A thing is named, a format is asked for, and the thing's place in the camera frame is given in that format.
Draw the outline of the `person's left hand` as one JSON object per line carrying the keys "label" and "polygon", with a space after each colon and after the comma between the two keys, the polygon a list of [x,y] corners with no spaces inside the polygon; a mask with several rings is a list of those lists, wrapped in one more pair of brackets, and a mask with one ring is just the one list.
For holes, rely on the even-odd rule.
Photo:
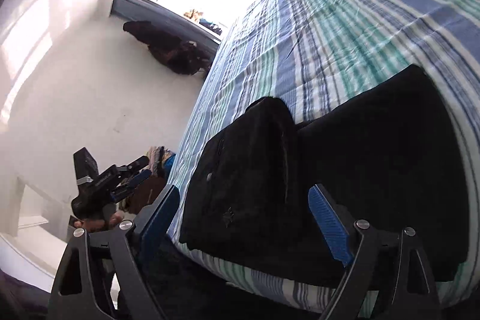
{"label": "person's left hand", "polygon": [[103,219],[93,220],[93,219],[86,219],[86,220],[77,220],[74,222],[73,227],[75,229],[83,228],[87,232],[102,232],[105,230],[111,230],[118,224],[120,224],[125,217],[125,214],[121,210],[117,210],[114,214],[109,218],[108,221]]}

